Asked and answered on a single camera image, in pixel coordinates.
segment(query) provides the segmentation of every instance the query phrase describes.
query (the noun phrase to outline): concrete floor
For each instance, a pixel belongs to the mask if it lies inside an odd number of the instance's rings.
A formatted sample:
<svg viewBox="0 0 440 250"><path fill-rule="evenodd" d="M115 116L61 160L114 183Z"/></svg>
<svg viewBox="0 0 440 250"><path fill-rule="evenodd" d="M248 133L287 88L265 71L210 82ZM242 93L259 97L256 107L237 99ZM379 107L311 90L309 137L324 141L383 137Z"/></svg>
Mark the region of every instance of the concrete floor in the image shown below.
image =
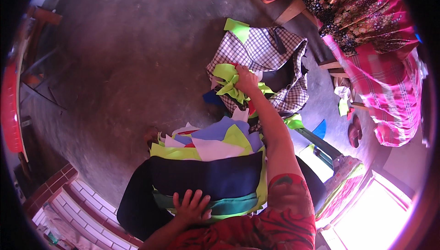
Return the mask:
<svg viewBox="0 0 440 250"><path fill-rule="evenodd" d="M47 77L60 113L39 99L29 114L39 137L72 163L82 178L118 206L136 167L149 157L147 126L165 133L186 122L205 127L223 111L202 95L210 82L205 67L217 50L227 17L254 27L271 26L291 0L59 0L63 16L42 39L41 50L58 45ZM285 27L309 39L304 64L310 99L301 111L305 127L327 121L325 140L342 153L370 164L379 143L368 113L359 113L364 138L350 147L349 122L338 115L338 96L328 71L316 60L332 57L316 27L299 15ZM296 152L308 145L294 137Z"/></svg>

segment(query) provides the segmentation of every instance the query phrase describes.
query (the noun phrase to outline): teal fabric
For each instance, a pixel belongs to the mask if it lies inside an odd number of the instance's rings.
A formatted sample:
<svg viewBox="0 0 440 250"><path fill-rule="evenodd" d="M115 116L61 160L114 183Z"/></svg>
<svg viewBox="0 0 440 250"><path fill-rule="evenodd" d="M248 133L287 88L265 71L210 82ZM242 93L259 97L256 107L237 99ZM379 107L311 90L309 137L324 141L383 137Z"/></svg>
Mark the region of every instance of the teal fabric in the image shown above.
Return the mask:
<svg viewBox="0 0 440 250"><path fill-rule="evenodd" d="M173 197L163 195L159 191L153 191L154 200L157 206L164 209L174 209ZM239 198L223 198L209 202L206 209L212 209L211 215L222 216L246 212L252 209L258 202L256 193L251 193Z"/></svg>

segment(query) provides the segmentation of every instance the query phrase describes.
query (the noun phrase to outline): fingers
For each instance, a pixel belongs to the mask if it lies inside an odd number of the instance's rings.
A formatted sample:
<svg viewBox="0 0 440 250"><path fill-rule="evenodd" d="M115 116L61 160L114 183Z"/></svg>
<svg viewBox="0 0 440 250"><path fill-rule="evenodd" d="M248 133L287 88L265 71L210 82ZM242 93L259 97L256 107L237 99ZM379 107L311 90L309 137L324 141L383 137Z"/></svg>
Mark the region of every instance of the fingers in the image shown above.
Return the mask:
<svg viewBox="0 0 440 250"><path fill-rule="evenodd" d="M191 195L192 195L192 190L188 189L185 192L184 200L182 201L183 207L188 207L188 205L190 204Z"/></svg>
<svg viewBox="0 0 440 250"><path fill-rule="evenodd" d="M201 200L197 208L200 211L200 213L203 212L203 210L206 208L210 200L211 200L211 196L209 194L205 195L205 197Z"/></svg>
<svg viewBox="0 0 440 250"><path fill-rule="evenodd" d="M201 190L196 190L195 191L194 197L193 197L193 199L191 200L191 203L190 203L190 208L191 209L195 209L197 207L197 205L198 205L198 203L200 201L200 198L201 198L201 194L202 194Z"/></svg>
<svg viewBox="0 0 440 250"><path fill-rule="evenodd" d="M179 193L178 192L175 192L173 194L173 204L174 204L174 208L176 208L176 209L180 208Z"/></svg>
<svg viewBox="0 0 440 250"><path fill-rule="evenodd" d="M209 220L211 218L212 209L207 210L203 216L201 216L201 221Z"/></svg>
<svg viewBox="0 0 440 250"><path fill-rule="evenodd" d="M235 69L238 71L239 75L243 74L243 73L246 73L246 71L249 71L247 66L241 66L241 65L237 65L235 67Z"/></svg>

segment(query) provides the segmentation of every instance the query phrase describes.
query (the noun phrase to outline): checkered bag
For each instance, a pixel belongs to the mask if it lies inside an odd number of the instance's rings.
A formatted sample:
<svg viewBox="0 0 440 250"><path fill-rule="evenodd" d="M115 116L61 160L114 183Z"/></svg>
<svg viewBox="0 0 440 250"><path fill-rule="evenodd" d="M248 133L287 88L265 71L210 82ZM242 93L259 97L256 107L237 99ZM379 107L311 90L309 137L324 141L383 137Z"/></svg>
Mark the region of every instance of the checkered bag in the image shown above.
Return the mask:
<svg viewBox="0 0 440 250"><path fill-rule="evenodd" d="M231 31L227 31L212 61L206 67L209 79L217 64L238 63L248 66L254 72L275 71L280 69L292 57L295 78L286 87L273 95L269 101L281 114L294 114L308 100L307 75L301 73L301 58L305 54L307 39L288 32L283 27L250 28L249 38L243 44ZM217 92L223 86L217 85ZM233 113L236 107L245 110L243 105L228 94L220 95L228 110ZM250 128L260 130L260 122Z"/></svg>

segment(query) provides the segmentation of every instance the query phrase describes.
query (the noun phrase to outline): floral print fabric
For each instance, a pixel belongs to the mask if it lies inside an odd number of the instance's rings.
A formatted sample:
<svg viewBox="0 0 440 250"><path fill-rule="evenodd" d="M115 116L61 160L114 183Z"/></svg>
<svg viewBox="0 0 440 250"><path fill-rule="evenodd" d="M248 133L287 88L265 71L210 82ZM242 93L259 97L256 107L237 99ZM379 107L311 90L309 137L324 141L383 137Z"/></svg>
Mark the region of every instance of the floral print fabric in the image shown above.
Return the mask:
<svg viewBox="0 0 440 250"><path fill-rule="evenodd" d="M368 43L373 45L376 54L417 44L412 21L402 0L303 2L322 23L321 37L331 35L346 57L357 55L358 47Z"/></svg>

